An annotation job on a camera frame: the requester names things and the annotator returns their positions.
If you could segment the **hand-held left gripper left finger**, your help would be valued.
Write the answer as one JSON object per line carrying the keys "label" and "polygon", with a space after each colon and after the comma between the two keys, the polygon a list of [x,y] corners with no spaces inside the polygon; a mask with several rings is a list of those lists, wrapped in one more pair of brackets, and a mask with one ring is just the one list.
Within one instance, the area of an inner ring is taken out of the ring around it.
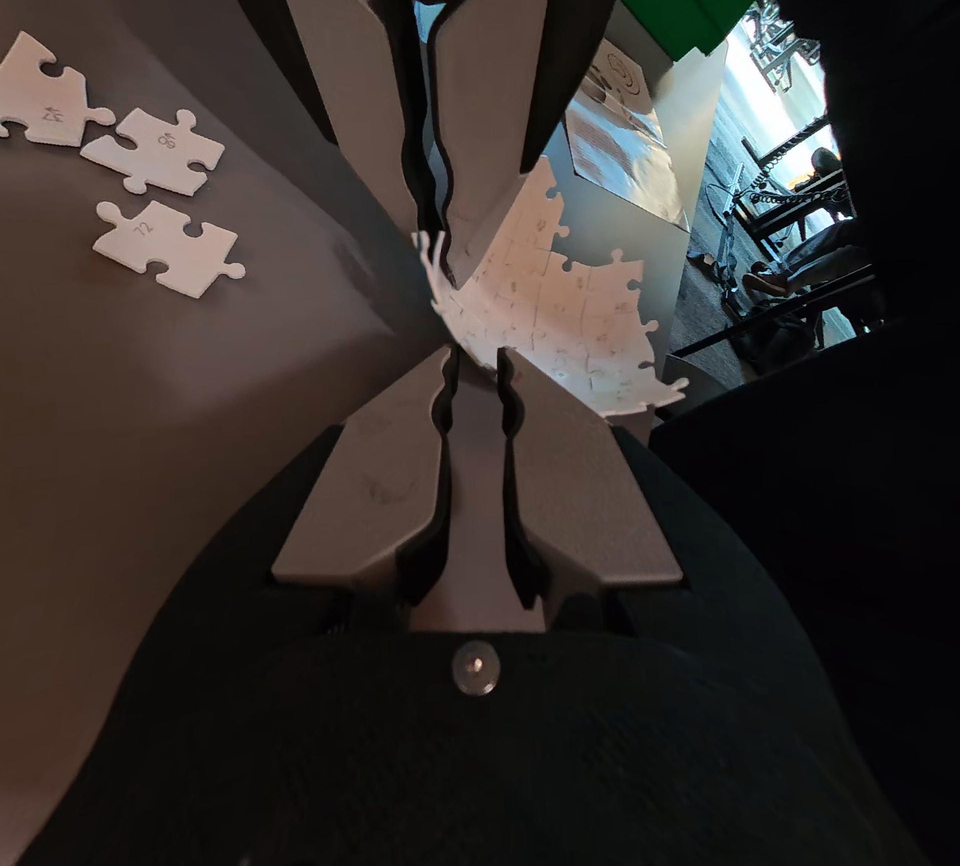
{"label": "hand-held left gripper left finger", "polygon": [[271,573],[418,606],[447,564],[458,347],[444,345],[351,415]]}

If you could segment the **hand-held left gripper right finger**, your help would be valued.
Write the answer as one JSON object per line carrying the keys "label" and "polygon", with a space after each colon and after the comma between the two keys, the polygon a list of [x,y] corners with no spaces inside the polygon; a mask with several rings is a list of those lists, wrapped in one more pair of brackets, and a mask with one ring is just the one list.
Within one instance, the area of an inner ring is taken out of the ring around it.
{"label": "hand-held left gripper right finger", "polygon": [[505,555],[522,607],[680,584],[684,572],[606,419],[513,348],[497,354]]}

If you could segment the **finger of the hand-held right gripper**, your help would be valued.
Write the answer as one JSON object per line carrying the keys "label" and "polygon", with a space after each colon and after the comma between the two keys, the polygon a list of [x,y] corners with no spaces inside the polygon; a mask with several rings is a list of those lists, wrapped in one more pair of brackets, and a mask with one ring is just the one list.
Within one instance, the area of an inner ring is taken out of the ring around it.
{"label": "finger of the hand-held right gripper", "polygon": [[403,234],[425,232],[447,262],[424,133],[428,102],[414,0],[285,0],[332,133]]}
{"label": "finger of the hand-held right gripper", "polygon": [[548,0],[460,0],[428,43],[435,142],[446,172],[442,260],[463,286],[525,185],[523,151]]}

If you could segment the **partly built puzzle ball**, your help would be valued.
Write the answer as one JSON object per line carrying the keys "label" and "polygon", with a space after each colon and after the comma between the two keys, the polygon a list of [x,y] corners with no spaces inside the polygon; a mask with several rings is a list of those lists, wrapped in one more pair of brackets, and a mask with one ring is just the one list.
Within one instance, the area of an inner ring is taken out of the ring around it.
{"label": "partly built puzzle ball", "polygon": [[497,370],[510,347],[603,417],[628,416],[683,400],[690,381],[658,379],[649,334],[659,327],[639,312],[642,261],[589,267],[551,246],[565,209],[549,159],[540,158],[513,201],[476,271],[455,289],[425,232],[412,235],[432,305],[474,363]]}

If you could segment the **person's right forearm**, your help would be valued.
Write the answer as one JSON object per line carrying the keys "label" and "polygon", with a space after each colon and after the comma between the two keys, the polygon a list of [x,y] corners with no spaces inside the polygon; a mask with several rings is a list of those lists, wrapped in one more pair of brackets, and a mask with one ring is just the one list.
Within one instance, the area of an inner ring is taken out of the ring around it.
{"label": "person's right forearm", "polygon": [[894,309],[946,325],[958,297],[959,0],[779,0],[821,44],[828,114]]}

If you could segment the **white puzzle piece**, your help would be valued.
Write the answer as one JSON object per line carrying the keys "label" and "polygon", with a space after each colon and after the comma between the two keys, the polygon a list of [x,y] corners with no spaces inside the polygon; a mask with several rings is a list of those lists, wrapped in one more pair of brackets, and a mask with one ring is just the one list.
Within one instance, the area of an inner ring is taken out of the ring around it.
{"label": "white puzzle piece", "polygon": [[189,217],[157,201],[131,219],[107,201],[97,204],[96,214],[112,230],[97,239],[94,251],[139,274],[162,264],[165,271],[155,281],[183,296],[198,299],[218,277],[239,280],[246,275],[243,264],[227,262],[237,240],[229,230],[202,223],[200,234],[190,236]]}
{"label": "white puzzle piece", "polygon": [[79,151],[79,156],[122,177],[130,194],[144,195],[156,187],[191,198],[203,187],[221,159],[225,146],[198,135],[196,116],[180,109],[174,124],[140,108],[116,126],[114,135],[101,136]]}
{"label": "white puzzle piece", "polygon": [[55,56],[27,32],[19,32],[1,64],[1,136],[10,137],[7,123],[22,126],[33,143],[78,149],[87,123],[113,126],[114,113],[91,107],[86,78],[71,67],[52,77],[42,66]]}

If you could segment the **person's dark-clothed torso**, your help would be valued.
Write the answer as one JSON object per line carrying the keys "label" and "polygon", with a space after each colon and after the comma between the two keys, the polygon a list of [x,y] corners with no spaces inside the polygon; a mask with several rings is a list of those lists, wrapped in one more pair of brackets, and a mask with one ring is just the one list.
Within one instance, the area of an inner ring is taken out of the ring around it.
{"label": "person's dark-clothed torso", "polygon": [[958,334],[914,314],[654,428],[811,638],[860,751],[958,864]]}

